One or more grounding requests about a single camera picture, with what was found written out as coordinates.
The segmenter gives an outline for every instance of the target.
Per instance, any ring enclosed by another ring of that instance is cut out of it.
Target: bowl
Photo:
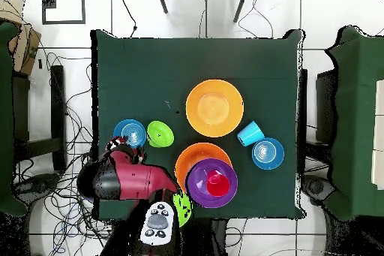
[[[213,143],[194,143],[178,157],[175,164],[175,176],[181,189],[185,191],[185,178],[188,171],[199,161],[207,158],[216,158],[232,166],[230,157],[222,148]]]
[[[187,120],[207,137],[222,137],[240,123],[244,112],[242,96],[225,80],[205,80],[192,89],[186,101]]]
[[[216,171],[229,180],[229,191],[215,197],[209,193],[207,182],[208,174]],[[204,159],[197,162],[187,175],[187,192],[196,203],[205,208],[219,208],[228,204],[236,194],[238,180],[234,169],[219,159]]]
[[[155,148],[168,147],[173,144],[175,137],[172,129],[164,122],[154,120],[147,127],[148,142]]]
[[[120,121],[112,137],[127,137],[127,144],[132,148],[143,146],[146,142],[146,129],[135,119],[126,119]]]
[[[273,170],[284,160],[284,148],[274,138],[264,138],[254,144],[252,159],[256,166],[263,170]]]

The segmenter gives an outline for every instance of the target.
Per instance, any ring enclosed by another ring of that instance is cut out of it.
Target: blue cup
[[[264,133],[255,122],[251,122],[237,134],[237,138],[243,146],[249,146],[252,143],[264,139]]]
[[[256,166],[263,170],[273,170],[284,160],[284,148],[274,138],[264,138],[255,143],[252,159]]]

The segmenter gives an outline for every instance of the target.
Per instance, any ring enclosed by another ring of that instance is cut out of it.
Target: cardboard box
[[[0,0],[0,19],[23,24],[24,0]]]
[[[21,74],[30,75],[35,63],[41,34],[36,32],[29,24],[21,28],[13,53],[13,69]]]

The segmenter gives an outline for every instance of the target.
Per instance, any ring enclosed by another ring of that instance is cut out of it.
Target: green bowl
[[[148,143],[155,148],[168,147],[175,137],[172,129],[163,122],[154,120],[147,127]]]

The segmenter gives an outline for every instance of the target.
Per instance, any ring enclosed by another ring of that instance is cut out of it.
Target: blue bowl
[[[284,148],[274,138],[264,138],[254,144],[252,159],[256,166],[263,170],[272,170],[284,160]]]
[[[132,148],[143,146],[146,142],[147,133],[144,126],[135,119],[122,120],[117,124],[112,137],[127,137],[127,144]]]

